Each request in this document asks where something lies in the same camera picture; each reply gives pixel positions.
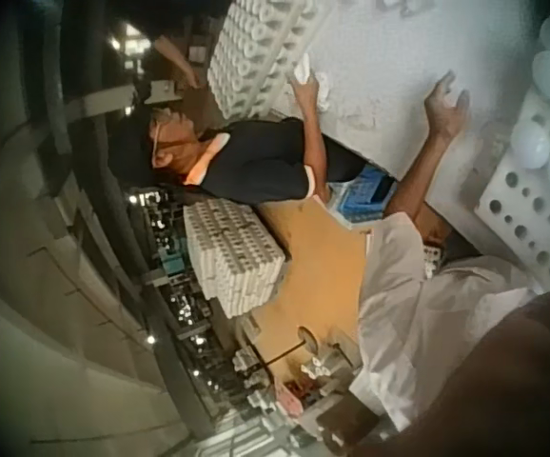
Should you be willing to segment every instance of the tray with holes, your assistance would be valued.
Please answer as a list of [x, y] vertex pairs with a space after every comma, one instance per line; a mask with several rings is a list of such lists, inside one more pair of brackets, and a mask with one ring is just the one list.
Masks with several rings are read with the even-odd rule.
[[[550, 133], [550, 102], [530, 90], [520, 120], [537, 122]], [[546, 167], [523, 169], [507, 151], [475, 212], [549, 290], [550, 185]]]
[[325, 0], [236, 0], [207, 81], [225, 119], [265, 115], [331, 10]]

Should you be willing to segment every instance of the hole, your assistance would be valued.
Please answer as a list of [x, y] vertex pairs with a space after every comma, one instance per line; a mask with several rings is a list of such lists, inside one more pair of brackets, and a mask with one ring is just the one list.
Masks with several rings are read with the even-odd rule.
[[491, 203], [488, 207], [491, 209], [491, 212], [493, 214], [499, 214], [501, 212], [501, 209], [503, 208], [499, 200], [491, 200]]
[[525, 226], [517, 226], [516, 228], [514, 228], [514, 234], [519, 240], [523, 240], [524, 238], [526, 238], [527, 233], [528, 230]]
[[519, 176], [514, 172], [507, 173], [505, 175], [505, 183], [513, 189], [519, 184]]
[[540, 252], [538, 254], [537, 259], [538, 259], [538, 264], [545, 265], [550, 260], [550, 254], [548, 252], [546, 252], [545, 250], [543, 250], [542, 252]]
[[531, 118], [531, 120], [537, 124], [540, 124], [542, 127], [545, 126], [545, 117], [541, 114], [536, 114]]
[[545, 201], [541, 197], [538, 197], [535, 200], [533, 200], [533, 209], [537, 214], [540, 214], [544, 208], [545, 208]]

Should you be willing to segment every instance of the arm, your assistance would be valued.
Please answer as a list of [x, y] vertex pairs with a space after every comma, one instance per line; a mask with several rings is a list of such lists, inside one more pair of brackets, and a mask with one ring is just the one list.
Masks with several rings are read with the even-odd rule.
[[444, 153], [462, 131], [469, 110], [468, 92], [462, 92], [455, 107], [447, 106], [444, 99], [454, 80], [455, 74], [449, 71], [425, 100], [429, 135], [417, 159], [398, 184], [385, 216], [405, 212], [415, 220]]
[[317, 112], [320, 86], [312, 74], [306, 84], [300, 84], [295, 78], [292, 78], [291, 84], [304, 118], [304, 164], [313, 170], [315, 194], [327, 203], [330, 200], [330, 189], [326, 182], [327, 159]]
[[176, 45], [174, 45], [166, 36], [161, 35], [154, 42], [154, 48], [158, 50], [163, 56], [178, 67], [185, 75], [188, 83], [192, 88], [199, 88], [199, 82], [197, 81], [197, 75], [192, 69], [192, 66], [189, 64], [184, 55], [178, 50]]

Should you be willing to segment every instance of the forearm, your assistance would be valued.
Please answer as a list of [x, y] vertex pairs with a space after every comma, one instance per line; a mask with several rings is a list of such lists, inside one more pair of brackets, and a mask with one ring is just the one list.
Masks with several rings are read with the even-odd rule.
[[154, 42], [154, 48], [184, 73], [192, 71], [192, 67], [184, 55], [180, 52], [180, 50], [178, 50], [176, 45], [171, 43], [171, 41], [164, 35], [157, 38]]
[[450, 140], [442, 136], [430, 134], [427, 137], [417, 159], [398, 184], [398, 189], [387, 205], [384, 216], [405, 212], [411, 220], [415, 220], [436, 169], [449, 146]]
[[315, 193], [324, 203], [327, 203], [330, 200], [330, 191], [326, 182], [327, 158], [316, 109], [304, 114], [304, 164], [313, 170]]

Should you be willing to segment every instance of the yellow floor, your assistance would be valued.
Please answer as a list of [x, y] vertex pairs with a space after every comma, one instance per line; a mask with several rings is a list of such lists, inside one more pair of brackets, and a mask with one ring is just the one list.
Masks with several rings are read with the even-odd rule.
[[[365, 236], [342, 227], [313, 200], [265, 204], [261, 213], [292, 257], [279, 295], [253, 311], [263, 357], [297, 344], [298, 326], [322, 341], [337, 330], [356, 340]], [[300, 349], [271, 366], [273, 374], [289, 379], [290, 364], [308, 357]]]

